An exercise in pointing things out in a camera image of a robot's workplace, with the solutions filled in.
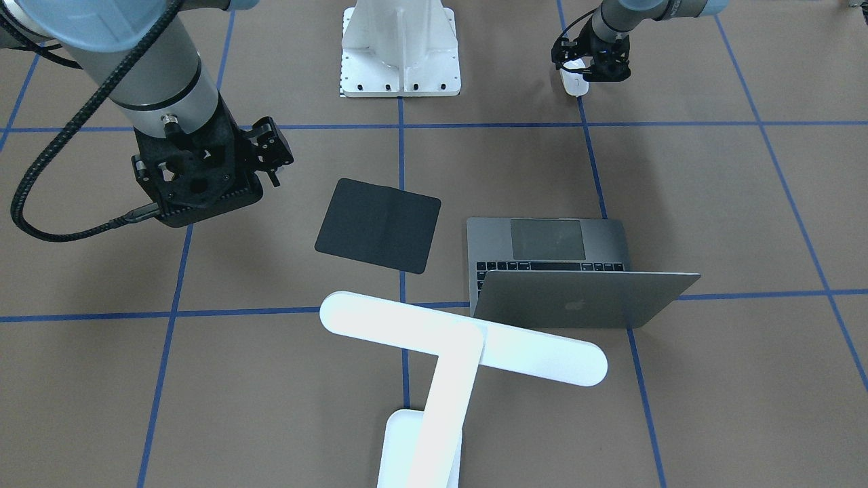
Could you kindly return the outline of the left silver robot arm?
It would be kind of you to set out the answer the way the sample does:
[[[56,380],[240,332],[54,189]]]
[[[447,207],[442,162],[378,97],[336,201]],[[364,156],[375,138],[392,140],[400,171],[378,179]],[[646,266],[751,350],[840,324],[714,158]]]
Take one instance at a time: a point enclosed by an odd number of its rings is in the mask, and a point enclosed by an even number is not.
[[[556,69],[584,81],[625,81],[630,37],[645,20],[701,18],[722,12],[728,1],[602,1],[561,32],[551,48]]]

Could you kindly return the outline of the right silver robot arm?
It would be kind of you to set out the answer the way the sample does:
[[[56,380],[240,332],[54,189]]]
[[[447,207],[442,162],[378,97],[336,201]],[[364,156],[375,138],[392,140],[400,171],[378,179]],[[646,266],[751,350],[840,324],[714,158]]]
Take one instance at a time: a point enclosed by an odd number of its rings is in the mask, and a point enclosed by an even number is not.
[[[22,177],[23,199],[43,173],[106,100],[122,108],[139,138],[134,167],[140,185],[179,199],[183,192],[203,197],[224,191],[242,178],[258,185],[258,171],[279,185],[275,173],[292,163],[270,118],[267,145],[236,149],[230,142],[195,142],[226,108],[208,77],[177,13],[184,1],[5,1],[3,30],[22,49],[56,64],[83,69],[99,88],[44,149]]]

